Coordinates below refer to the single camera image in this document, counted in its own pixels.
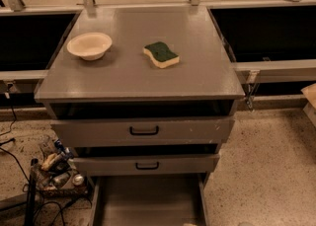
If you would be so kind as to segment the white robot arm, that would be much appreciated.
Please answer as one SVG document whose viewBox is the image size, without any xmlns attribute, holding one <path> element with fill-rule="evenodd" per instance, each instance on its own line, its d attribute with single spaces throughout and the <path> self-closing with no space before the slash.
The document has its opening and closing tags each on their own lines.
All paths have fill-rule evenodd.
<svg viewBox="0 0 316 226">
<path fill-rule="evenodd" d="M 254 226 L 254 225 L 249 222 L 241 222 L 238 224 L 238 226 Z"/>
</svg>

